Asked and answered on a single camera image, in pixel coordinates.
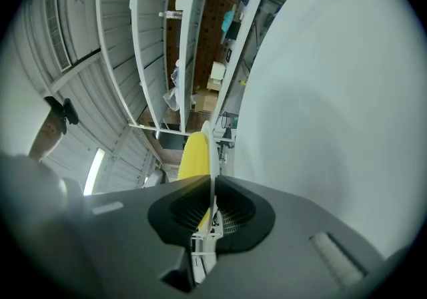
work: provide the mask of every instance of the yellow object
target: yellow object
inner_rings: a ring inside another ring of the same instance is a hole
[[[202,132],[192,133],[185,144],[182,154],[181,165],[178,171],[178,180],[194,176],[205,176],[209,174],[209,142]],[[209,209],[199,223],[199,229],[203,226]]]

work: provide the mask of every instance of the cardboard box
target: cardboard box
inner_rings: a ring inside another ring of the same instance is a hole
[[[195,95],[194,111],[214,111],[218,93],[216,91],[201,90]]]
[[[224,78],[224,74],[226,73],[226,66],[223,63],[218,63],[215,61],[212,64],[211,77],[214,79],[222,80]]]
[[[213,79],[212,77],[209,77],[209,81],[207,81],[207,88],[210,90],[221,90],[222,81],[219,81],[218,79]]]

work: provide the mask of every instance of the plastic bottle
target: plastic bottle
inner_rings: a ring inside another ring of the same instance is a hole
[[[166,19],[182,19],[182,11],[166,11],[160,12],[159,17],[165,17]]]

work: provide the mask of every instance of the fluorescent light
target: fluorescent light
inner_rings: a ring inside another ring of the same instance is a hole
[[[101,166],[102,159],[104,158],[105,152],[98,148],[95,157],[92,162],[91,169],[89,170],[89,174],[87,175],[85,189],[83,191],[83,195],[87,196],[92,194],[93,185],[95,184],[96,175],[98,174],[99,167]]]

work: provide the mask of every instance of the air vent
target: air vent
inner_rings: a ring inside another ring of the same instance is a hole
[[[45,0],[47,30],[61,71],[71,66],[59,26],[57,0]]]

